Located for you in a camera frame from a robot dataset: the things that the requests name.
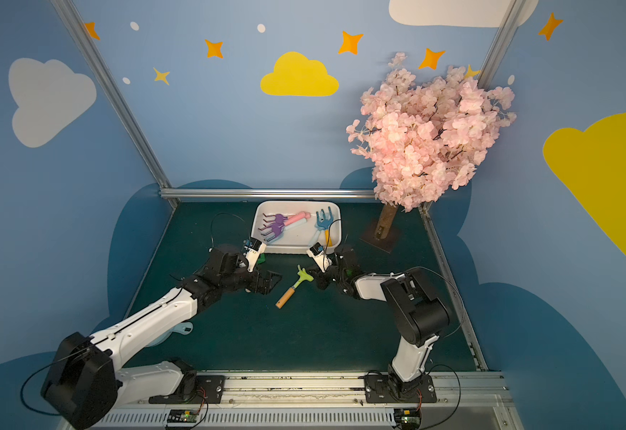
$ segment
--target tree trunk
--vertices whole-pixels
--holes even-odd
[[[392,221],[397,214],[397,207],[391,204],[385,204],[380,213],[380,219],[377,220],[377,227],[375,228],[375,239],[385,239],[389,234],[389,229],[392,227]]]

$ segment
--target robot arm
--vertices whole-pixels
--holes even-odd
[[[45,378],[41,395],[76,429],[87,429],[110,409],[152,396],[194,391],[196,374],[183,362],[122,368],[151,341],[220,299],[240,289],[267,294],[281,280],[254,270],[265,248],[255,239],[246,250],[220,245],[205,267],[181,281],[145,309],[89,337],[74,333],[63,340]]]
[[[455,320],[451,309],[440,300],[427,271],[414,268],[399,274],[365,274],[356,262],[353,248],[348,246],[326,256],[323,247],[316,244],[308,254],[318,265],[309,271],[319,288],[325,289],[334,281],[344,295],[387,302],[401,333],[397,354],[389,364],[387,388],[397,400],[414,396],[423,381],[425,363],[434,343]]]

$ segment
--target artificial cherry blossom tree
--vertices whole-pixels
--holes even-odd
[[[446,79],[438,76],[416,86],[415,75],[399,69],[404,59],[398,52],[380,90],[361,96],[365,126],[359,130],[355,120],[347,127],[349,142],[360,141],[352,152],[375,162],[375,196],[385,203],[378,229],[389,218],[379,233],[384,236],[398,205],[408,212],[437,201],[450,186],[468,184],[499,128],[516,119],[504,112],[514,99],[509,87],[481,90],[473,77],[464,78],[465,67],[452,66]]]

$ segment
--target yellow star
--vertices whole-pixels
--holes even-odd
[[[351,52],[353,55],[358,55],[358,41],[363,37],[362,34],[357,34],[356,36],[352,36],[347,32],[342,32],[344,37],[344,41],[342,42],[342,47],[339,48],[339,52],[337,54],[341,54],[342,52]]]
[[[96,23],[85,23],[84,26],[86,27],[86,31],[89,32],[89,35],[92,38],[98,39],[98,40],[101,39],[100,37],[98,37],[98,33],[96,33],[96,30],[94,30],[94,28],[96,27]]]
[[[218,58],[222,58],[222,52],[220,51],[220,49],[222,49],[222,42],[213,43],[209,42],[208,39],[205,39],[205,41],[206,45],[208,46],[207,58],[210,58],[211,56],[217,56]]]
[[[159,71],[156,70],[155,67],[153,68],[153,70],[155,70],[155,81],[163,81],[166,84],[170,85],[169,82],[167,82],[167,75],[169,75],[170,72],[160,73]]]
[[[547,24],[543,27],[542,30],[538,34],[544,36],[547,40],[552,37],[552,33],[557,29],[557,26],[564,22],[563,19],[554,19],[554,14],[549,15],[549,20],[547,20]]]
[[[470,78],[471,76],[475,77],[475,75],[477,75],[478,73],[480,73],[480,71],[479,70],[474,71],[473,69],[471,69],[471,65],[469,64],[468,71],[466,72],[466,75],[463,77],[463,79]]]
[[[442,54],[444,54],[446,51],[442,51],[442,52],[432,52],[429,49],[425,49],[425,59],[423,60],[423,62],[418,66],[419,69],[422,69],[423,67],[429,67],[432,70],[435,70],[438,68],[438,60],[439,57],[442,56]]]

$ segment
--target white tray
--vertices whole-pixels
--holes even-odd
[[[272,244],[267,244],[266,254],[306,254],[309,248],[309,242],[313,235],[318,235],[316,242],[325,245],[325,232],[316,228],[316,211],[325,211],[329,217],[328,207],[332,210],[332,216],[340,219],[341,212],[339,206],[332,202],[304,202],[300,200],[270,200],[263,202],[258,206],[256,216],[253,219],[253,227],[251,228],[251,237],[265,242],[262,233],[258,230],[263,227],[263,214],[281,213],[282,215],[296,215],[300,211],[310,212],[311,217],[308,221],[297,228],[285,231],[282,237]],[[332,242],[327,247],[327,253],[333,253],[334,249],[342,242],[342,221],[335,222],[330,228],[329,238]]]

